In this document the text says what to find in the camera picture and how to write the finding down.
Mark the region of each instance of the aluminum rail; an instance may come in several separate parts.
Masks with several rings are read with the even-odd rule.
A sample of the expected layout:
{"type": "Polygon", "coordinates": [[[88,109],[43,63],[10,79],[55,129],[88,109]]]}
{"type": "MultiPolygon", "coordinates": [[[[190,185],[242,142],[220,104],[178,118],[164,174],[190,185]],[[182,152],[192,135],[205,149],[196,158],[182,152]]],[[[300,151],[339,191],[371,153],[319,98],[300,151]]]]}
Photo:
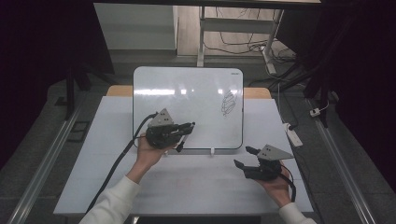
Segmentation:
{"type": "Polygon", "coordinates": [[[74,113],[71,115],[69,120],[64,121],[61,126],[60,131],[57,133],[56,137],[52,141],[49,150],[47,151],[44,159],[41,161],[35,175],[27,186],[25,192],[20,198],[14,212],[8,220],[8,224],[22,224],[25,222],[26,218],[29,216],[30,211],[37,199],[38,194],[44,186],[47,177],[55,163],[58,155],[64,146],[64,142],[70,130],[73,128],[73,124],[76,121],[78,114],[82,108],[82,105],[87,97],[86,92],[81,93],[77,99],[77,107],[74,113]]]}
{"type": "MultiPolygon", "coordinates": [[[[311,102],[309,102],[309,100],[307,100],[306,102],[312,109],[313,106],[311,102]]],[[[338,174],[344,182],[346,191],[349,193],[351,200],[355,205],[355,209],[358,212],[359,217],[361,218],[361,223],[375,224],[376,222],[373,216],[373,212],[371,211],[368,203],[364,199],[364,196],[361,193],[361,189],[353,178],[352,173],[350,173],[347,163],[343,159],[343,156],[341,155],[337,144],[335,144],[335,141],[332,138],[332,134],[330,133],[329,129],[323,126],[319,119],[315,119],[315,123],[317,124],[320,135],[325,142],[326,148],[329,150],[335,168],[337,169],[338,174]]]]}

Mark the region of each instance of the person's hand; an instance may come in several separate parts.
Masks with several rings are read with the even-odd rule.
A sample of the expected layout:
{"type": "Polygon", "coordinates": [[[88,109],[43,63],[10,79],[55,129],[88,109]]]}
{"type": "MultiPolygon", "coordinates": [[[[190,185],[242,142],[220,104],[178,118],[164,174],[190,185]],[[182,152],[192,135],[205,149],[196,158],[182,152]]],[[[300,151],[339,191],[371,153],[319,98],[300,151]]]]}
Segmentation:
{"type": "MultiPolygon", "coordinates": [[[[289,178],[289,172],[282,166],[282,175],[289,178]]],[[[268,195],[276,202],[279,208],[285,206],[288,203],[291,203],[291,199],[289,196],[289,184],[282,178],[277,177],[274,180],[263,181],[263,180],[255,180],[259,183],[265,191],[267,191],[268,195]]]]}
{"type": "Polygon", "coordinates": [[[145,136],[145,133],[140,135],[139,146],[137,147],[136,162],[134,163],[131,171],[126,175],[136,184],[140,182],[143,175],[151,168],[151,166],[155,165],[160,160],[165,151],[176,146],[176,144],[174,144],[170,147],[158,149],[152,147],[145,136]]]}

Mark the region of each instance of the white sleeve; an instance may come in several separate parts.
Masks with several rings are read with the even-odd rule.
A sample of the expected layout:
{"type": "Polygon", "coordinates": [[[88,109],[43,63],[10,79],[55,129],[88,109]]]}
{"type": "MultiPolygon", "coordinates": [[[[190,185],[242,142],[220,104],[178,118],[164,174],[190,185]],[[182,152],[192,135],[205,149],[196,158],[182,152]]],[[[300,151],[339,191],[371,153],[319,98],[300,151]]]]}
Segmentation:
{"type": "Polygon", "coordinates": [[[105,189],[98,197],[96,205],[80,223],[124,223],[132,210],[132,202],[140,186],[124,176],[114,187],[105,189]]]}
{"type": "Polygon", "coordinates": [[[279,209],[279,214],[287,224],[314,224],[312,218],[307,218],[298,210],[295,203],[288,203],[279,209]]]}

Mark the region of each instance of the wooden table edge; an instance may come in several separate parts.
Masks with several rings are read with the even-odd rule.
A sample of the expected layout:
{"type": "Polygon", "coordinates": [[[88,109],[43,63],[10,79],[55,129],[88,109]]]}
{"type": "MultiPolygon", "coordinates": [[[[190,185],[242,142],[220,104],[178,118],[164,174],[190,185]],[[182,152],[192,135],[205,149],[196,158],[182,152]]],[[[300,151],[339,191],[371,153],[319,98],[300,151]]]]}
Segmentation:
{"type": "MultiPolygon", "coordinates": [[[[106,96],[133,96],[134,88],[130,85],[114,85],[108,88],[106,96]]],[[[244,99],[272,99],[266,88],[244,88],[244,99]]]]}

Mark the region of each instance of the white table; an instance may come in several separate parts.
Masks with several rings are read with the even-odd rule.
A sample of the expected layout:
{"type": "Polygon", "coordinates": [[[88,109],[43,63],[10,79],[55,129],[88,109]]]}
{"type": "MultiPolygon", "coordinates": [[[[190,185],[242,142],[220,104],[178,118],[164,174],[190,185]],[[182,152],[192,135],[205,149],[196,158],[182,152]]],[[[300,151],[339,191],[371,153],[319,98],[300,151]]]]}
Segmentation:
{"type": "MultiPolygon", "coordinates": [[[[91,129],[64,187],[54,214],[85,213],[111,165],[132,138],[132,97],[104,97],[91,129]]],[[[134,200],[134,216],[262,215],[278,208],[253,180],[245,179],[233,160],[258,164],[245,146],[270,144],[291,153],[274,100],[246,99],[244,144],[235,150],[183,150],[163,156],[141,181],[134,200]]],[[[109,182],[117,183],[132,166],[136,148],[124,157],[109,182]]],[[[295,160],[284,161],[294,176],[296,202],[302,212],[312,212],[304,182],[295,160]]]]}

